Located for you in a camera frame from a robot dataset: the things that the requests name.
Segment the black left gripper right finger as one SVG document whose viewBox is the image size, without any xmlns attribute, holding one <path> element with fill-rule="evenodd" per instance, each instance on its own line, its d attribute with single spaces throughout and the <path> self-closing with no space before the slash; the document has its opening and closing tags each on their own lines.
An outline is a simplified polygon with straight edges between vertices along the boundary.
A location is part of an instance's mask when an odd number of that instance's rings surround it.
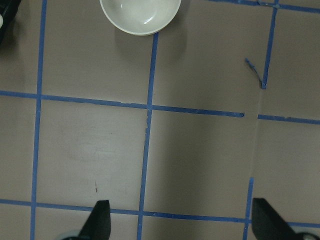
<svg viewBox="0 0 320 240">
<path fill-rule="evenodd" d="M 264 198 L 252 201 L 251 228 L 257 240 L 303 240 Z"/>
</svg>

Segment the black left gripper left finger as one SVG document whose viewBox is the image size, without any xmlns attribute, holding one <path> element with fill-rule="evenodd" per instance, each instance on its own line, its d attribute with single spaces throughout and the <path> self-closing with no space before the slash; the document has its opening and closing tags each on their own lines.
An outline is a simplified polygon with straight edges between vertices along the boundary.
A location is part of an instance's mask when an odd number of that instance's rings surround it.
<svg viewBox="0 0 320 240">
<path fill-rule="evenodd" d="M 108 240 L 111 235 L 109 200 L 99 200 L 80 230 L 78 240 Z"/>
</svg>

